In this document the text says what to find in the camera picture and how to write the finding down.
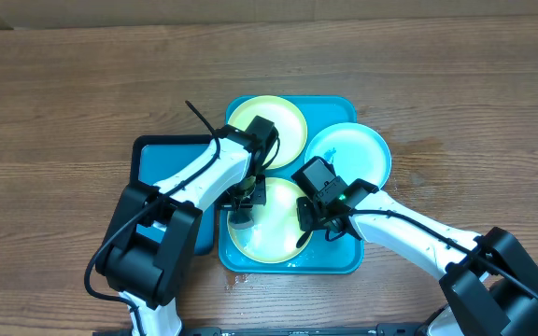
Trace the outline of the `dark grey sponge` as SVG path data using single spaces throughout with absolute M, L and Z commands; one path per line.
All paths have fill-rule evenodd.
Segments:
M 234 230 L 245 230 L 254 226 L 254 219 L 249 208 L 230 212 L 227 221 Z

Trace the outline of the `light blue rimmed plate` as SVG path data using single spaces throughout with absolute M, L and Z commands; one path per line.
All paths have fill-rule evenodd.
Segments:
M 382 136 L 373 129 L 353 122 L 331 125 L 313 137 L 304 162 L 321 157 L 347 184 L 362 179 L 380 189 L 389 179 L 392 158 Z

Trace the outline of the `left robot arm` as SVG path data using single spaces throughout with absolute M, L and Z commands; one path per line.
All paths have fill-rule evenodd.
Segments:
M 104 241 L 85 271 L 87 292 L 100 300 L 91 273 L 104 276 L 125 304 L 134 335 L 178 335 L 175 298 L 194 255 L 204 211 L 246 180 L 260 175 L 276 141 L 270 135 L 214 136 L 204 152 L 152 185 L 139 180 L 123 190 Z

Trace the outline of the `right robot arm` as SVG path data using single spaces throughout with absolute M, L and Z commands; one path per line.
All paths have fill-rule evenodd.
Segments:
M 419 335 L 538 335 L 538 266 L 510 232 L 454 229 L 425 217 L 358 179 L 298 180 L 305 231 L 382 245 L 439 284 L 445 306 Z

